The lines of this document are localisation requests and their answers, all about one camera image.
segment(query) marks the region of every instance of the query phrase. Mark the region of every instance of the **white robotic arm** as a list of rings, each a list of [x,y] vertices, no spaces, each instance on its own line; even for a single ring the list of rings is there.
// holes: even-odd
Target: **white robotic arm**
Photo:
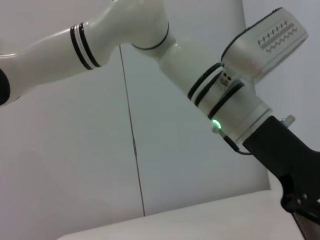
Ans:
[[[286,34],[283,28],[273,36],[266,35],[268,39],[262,38],[264,32],[270,32],[283,19],[287,19],[286,23],[299,23],[284,9],[277,9],[272,17],[232,42],[223,54],[227,64],[224,69],[222,62],[216,63],[198,44],[176,41],[161,0],[115,0],[87,22],[40,40],[21,52],[0,56],[0,105],[14,102],[36,85],[99,68],[108,62],[117,45],[131,43],[154,58],[162,72],[210,120],[220,122],[224,135],[240,143],[272,112],[241,78],[261,78],[292,52],[290,46],[301,42],[295,39],[282,44],[277,48],[278,58],[261,48],[262,41],[264,47],[272,46],[272,37],[276,41]]]

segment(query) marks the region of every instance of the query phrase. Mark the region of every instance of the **white wall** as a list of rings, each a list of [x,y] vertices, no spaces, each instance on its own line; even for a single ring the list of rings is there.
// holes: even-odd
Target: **white wall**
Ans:
[[[164,3],[172,33],[197,40],[217,62],[245,28],[240,0]],[[147,215],[268,189],[262,165],[214,135],[211,122],[155,61],[130,45],[122,53]]]
[[[319,150],[320,144],[320,31],[318,0],[243,0],[247,26],[284,7],[302,23],[309,33],[307,41],[256,86],[258,96],[274,109],[274,116],[292,114],[296,122],[290,130],[308,147]],[[279,191],[277,180],[272,186]]]
[[[3,0],[0,52],[79,24],[105,0]],[[143,216],[120,51],[0,109],[0,239],[56,240]]]

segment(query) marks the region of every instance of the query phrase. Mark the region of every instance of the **black cable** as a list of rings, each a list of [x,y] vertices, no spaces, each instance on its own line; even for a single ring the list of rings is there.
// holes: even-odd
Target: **black cable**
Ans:
[[[250,156],[252,155],[250,152],[243,152],[243,151],[240,151],[240,148],[238,147],[238,145],[231,140],[230,137],[228,136],[225,136],[223,138],[223,140],[238,154],[241,154],[241,155],[247,155],[247,156]]]

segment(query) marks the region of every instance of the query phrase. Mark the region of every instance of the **white table surface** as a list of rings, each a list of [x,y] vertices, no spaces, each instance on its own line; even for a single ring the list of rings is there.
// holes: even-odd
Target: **white table surface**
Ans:
[[[272,191],[138,218],[59,240],[302,240]]]

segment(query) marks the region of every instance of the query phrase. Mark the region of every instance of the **green led light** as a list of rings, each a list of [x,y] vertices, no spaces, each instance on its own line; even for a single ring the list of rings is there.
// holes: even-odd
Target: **green led light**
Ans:
[[[221,124],[220,124],[220,122],[218,122],[217,120],[213,119],[213,120],[212,120],[212,123],[213,123],[218,129],[221,129]]]

